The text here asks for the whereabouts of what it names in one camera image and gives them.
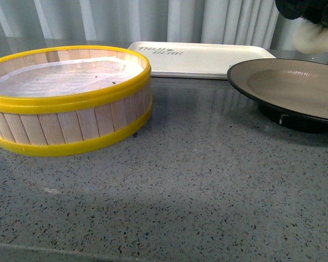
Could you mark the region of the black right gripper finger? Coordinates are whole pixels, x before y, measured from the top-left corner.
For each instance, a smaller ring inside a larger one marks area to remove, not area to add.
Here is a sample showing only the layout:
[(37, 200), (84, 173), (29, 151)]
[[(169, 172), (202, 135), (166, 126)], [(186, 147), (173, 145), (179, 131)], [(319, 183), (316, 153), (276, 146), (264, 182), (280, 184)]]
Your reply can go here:
[(310, 1), (306, 9), (306, 20), (328, 27), (328, 1)]
[(275, 0), (275, 3), (279, 13), (289, 20), (301, 17), (309, 6), (308, 0)]

